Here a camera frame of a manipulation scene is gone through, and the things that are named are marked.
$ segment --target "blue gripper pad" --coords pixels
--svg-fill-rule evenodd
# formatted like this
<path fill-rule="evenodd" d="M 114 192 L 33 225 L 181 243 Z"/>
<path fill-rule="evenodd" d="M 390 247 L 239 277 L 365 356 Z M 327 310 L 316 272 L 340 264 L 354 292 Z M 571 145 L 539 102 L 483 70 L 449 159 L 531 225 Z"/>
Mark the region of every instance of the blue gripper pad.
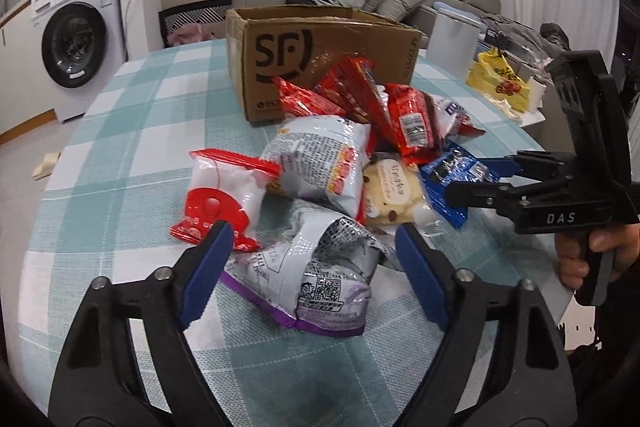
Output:
<path fill-rule="evenodd" d="M 189 249 L 198 250 L 202 260 L 193 269 L 191 277 L 182 289 L 182 302 L 178 306 L 180 310 L 178 322 L 183 330 L 187 329 L 193 321 L 202 317 L 204 308 L 209 302 L 213 288 L 225 268 L 233 247 L 234 231 L 230 224 L 224 222 L 220 227 L 214 225 L 197 247 Z"/>
<path fill-rule="evenodd" d="M 500 178 L 511 178 L 522 172 L 520 165 L 509 158 L 480 158 L 480 161 Z"/>
<path fill-rule="evenodd" d="M 431 250 L 422 238 L 420 240 L 423 248 L 444 257 L 442 253 Z M 450 318 L 447 292 L 429 264 L 425 253 L 419 245 L 416 245 L 405 225 L 398 227 L 396 231 L 396 254 L 427 320 L 436 323 L 442 331 L 446 331 Z"/>

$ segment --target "floor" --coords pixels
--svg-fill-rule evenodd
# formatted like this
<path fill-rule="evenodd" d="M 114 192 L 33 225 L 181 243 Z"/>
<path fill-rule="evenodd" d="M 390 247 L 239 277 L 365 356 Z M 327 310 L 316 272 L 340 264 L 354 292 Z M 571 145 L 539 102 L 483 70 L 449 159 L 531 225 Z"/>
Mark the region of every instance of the floor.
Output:
<path fill-rule="evenodd" d="M 48 178 L 34 181 L 33 169 L 47 152 L 61 152 L 81 120 L 47 123 L 0 146 L 0 295 L 9 360 L 17 342 L 18 292 L 22 260 Z"/>

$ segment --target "storage box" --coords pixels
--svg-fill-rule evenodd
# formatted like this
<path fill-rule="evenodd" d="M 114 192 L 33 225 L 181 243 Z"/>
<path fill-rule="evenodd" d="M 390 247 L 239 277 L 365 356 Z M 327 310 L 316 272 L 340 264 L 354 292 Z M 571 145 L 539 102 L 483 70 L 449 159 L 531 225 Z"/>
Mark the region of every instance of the storage box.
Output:
<path fill-rule="evenodd" d="M 252 122 L 282 117 L 273 76 L 311 88 L 351 55 L 373 61 L 379 84 L 409 84 L 421 37 L 414 28 L 350 8 L 269 6 L 226 14 L 229 76 Z"/>

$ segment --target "wooden baseboard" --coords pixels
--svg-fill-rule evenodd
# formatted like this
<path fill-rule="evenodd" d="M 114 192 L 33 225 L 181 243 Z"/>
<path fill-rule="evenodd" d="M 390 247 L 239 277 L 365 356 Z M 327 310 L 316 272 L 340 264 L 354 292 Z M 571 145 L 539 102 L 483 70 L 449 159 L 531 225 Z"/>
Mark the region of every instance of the wooden baseboard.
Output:
<path fill-rule="evenodd" d="M 33 131 L 34 129 L 37 129 L 41 125 L 44 125 L 56 119 L 57 119 L 56 112 L 53 109 L 50 109 L 47 112 L 34 116 L 33 118 L 30 118 L 26 122 L 22 122 L 20 125 L 16 125 L 15 127 L 12 127 L 11 129 L 9 129 L 8 131 L 5 131 L 4 133 L 0 134 L 0 145 L 3 145 L 13 140 L 14 138 L 17 138 L 18 136 L 21 136 L 29 131 Z"/>

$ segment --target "blue snack package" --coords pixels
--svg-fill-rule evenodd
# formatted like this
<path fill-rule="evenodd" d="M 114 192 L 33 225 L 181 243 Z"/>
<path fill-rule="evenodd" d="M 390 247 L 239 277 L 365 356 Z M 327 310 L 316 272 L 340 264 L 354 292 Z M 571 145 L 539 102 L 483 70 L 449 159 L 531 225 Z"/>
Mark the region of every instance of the blue snack package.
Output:
<path fill-rule="evenodd" d="M 449 149 L 436 161 L 420 167 L 422 183 L 434 210 L 459 229 L 466 223 L 466 206 L 449 206 L 444 189 L 450 182 L 497 182 L 499 176 L 470 152 L 451 142 Z"/>

